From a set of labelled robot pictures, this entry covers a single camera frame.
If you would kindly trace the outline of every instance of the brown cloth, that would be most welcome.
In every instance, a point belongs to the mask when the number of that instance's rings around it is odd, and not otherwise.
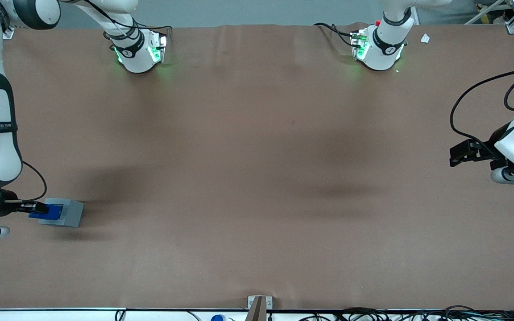
[[[0,307],[514,309],[514,185],[448,162],[451,106],[514,70],[514,36],[408,40],[376,72],[318,27],[176,29],[167,64],[136,75],[98,30],[18,30],[23,158],[86,209],[77,229],[0,218]],[[469,94],[458,128],[509,122],[513,81]],[[41,183],[25,168],[8,189]]]

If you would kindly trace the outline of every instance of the blue object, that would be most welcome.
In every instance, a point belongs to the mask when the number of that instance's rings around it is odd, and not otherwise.
[[[59,219],[39,219],[39,224],[56,227],[79,227],[84,204],[69,198],[46,198],[45,204],[63,206]]]
[[[29,218],[38,218],[38,219],[50,219],[57,220],[61,217],[61,210],[63,210],[63,205],[60,204],[46,204],[49,212],[47,214],[43,213],[29,213]]]

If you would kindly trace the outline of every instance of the green led light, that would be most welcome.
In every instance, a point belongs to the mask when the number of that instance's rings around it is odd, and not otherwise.
[[[118,57],[118,62],[123,63],[122,58],[120,57],[120,53],[118,53],[118,50],[116,49],[116,47],[114,47],[114,52],[116,53],[116,56]]]

